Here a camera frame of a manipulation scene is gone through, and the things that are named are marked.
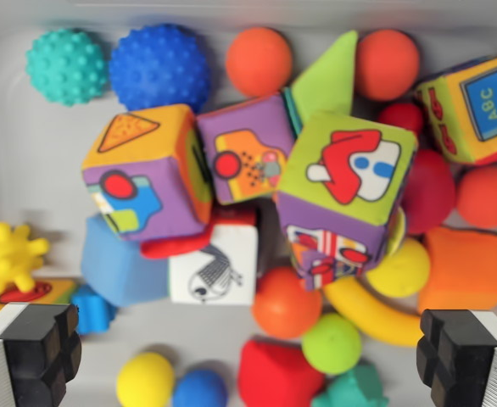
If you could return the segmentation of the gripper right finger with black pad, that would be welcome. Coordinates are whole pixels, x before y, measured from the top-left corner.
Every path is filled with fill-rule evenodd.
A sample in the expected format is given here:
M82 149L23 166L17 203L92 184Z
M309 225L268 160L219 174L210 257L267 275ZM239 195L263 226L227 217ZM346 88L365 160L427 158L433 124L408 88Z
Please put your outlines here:
M497 315L426 309L416 368L436 406L497 406Z

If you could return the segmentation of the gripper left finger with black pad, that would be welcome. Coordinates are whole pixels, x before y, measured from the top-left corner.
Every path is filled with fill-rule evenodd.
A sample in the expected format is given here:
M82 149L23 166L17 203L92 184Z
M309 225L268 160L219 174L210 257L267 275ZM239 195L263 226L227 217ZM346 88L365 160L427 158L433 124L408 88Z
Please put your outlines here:
M11 303L0 310L0 406L58 406L81 363L73 304Z

